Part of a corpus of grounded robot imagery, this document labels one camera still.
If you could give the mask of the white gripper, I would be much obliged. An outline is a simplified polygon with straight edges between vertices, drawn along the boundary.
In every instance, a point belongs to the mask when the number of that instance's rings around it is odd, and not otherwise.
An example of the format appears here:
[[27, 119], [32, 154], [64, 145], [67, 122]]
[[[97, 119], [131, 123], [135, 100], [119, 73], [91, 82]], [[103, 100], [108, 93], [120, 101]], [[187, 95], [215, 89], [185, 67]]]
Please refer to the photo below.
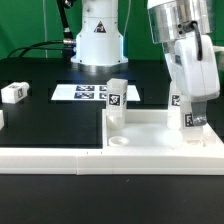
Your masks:
[[171, 79], [182, 94], [192, 102], [192, 118], [195, 126], [207, 124], [206, 101], [217, 98], [220, 93], [212, 41], [208, 35], [202, 35], [201, 41], [201, 61], [197, 59], [195, 36], [177, 40], [173, 52], [165, 54]]

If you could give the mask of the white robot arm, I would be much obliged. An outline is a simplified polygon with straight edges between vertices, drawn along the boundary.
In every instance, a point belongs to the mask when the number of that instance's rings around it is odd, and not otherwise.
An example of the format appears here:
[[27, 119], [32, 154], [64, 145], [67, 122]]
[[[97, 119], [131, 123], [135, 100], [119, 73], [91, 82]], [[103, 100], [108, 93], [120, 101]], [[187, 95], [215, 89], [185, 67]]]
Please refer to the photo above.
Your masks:
[[[154, 43], [163, 46], [171, 86], [187, 100], [195, 126], [207, 123], [209, 100], [220, 93], [215, 48], [208, 34], [214, 30], [214, 0], [148, 0]], [[118, 31], [118, 0], [82, 0], [82, 29], [76, 36], [72, 62], [92, 72], [113, 69], [128, 59]]]

